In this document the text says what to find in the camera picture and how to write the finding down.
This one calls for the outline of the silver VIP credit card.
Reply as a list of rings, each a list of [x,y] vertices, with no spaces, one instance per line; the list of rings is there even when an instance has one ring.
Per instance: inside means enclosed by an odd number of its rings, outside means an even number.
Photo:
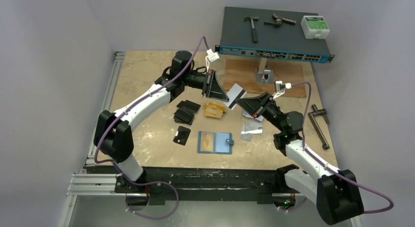
[[[233,110],[236,106],[236,99],[243,98],[247,94],[247,91],[244,90],[240,85],[235,83],[231,89],[227,92],[227,97],[229,98],[228,102],[224,102],[224,105],[229,109]]]

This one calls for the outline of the blue leather card holder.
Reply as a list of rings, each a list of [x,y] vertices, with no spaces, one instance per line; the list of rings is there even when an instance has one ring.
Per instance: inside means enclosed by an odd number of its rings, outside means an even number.
[[[200,131],[198,133],[198,147],[197,147],[197,152],[200,154],[232,154],[232,149],[234,146],[234,140],[232,138],[232,134],[231,133],[214,133],[214,151],[213,152],[202,152],[200,149],[201,146],[201,134],[205,132],[205,131]]]

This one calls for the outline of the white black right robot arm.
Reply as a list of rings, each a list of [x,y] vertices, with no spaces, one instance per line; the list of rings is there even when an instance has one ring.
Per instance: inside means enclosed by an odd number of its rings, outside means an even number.
[[[303,194],[316,205],[320,217],[328,225],[364,213],[359,188],[340,178],[344,176],[354,182],[355,175],[326,162],[304,143],[300,136],[302,113],[282,112],[267,92],[257,97],[237,98],[235,103],[252,117],[262,116],[278,128],[280,133],[273,135],[275,147],[300,166],[275,177],[278,190],[292,188]]]

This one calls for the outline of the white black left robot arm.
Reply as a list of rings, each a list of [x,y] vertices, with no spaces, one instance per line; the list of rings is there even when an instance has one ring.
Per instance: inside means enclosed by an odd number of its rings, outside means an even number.
[[[133,192],[141,192],[146,186],[144,169],[133,156],[133,131],[143,120],[172,102],[186,87],[200,89],[206,98],[229,100],[216,71],[209,68],[220,58],[218,52],[207,50],[205,72],[194,69],[194,56],[184,50],[176,52],[171,65],[143,95],[113,113],[104,110],[98,116],[93,139],[96,150],[107,155],[128,178],[127,186]]]

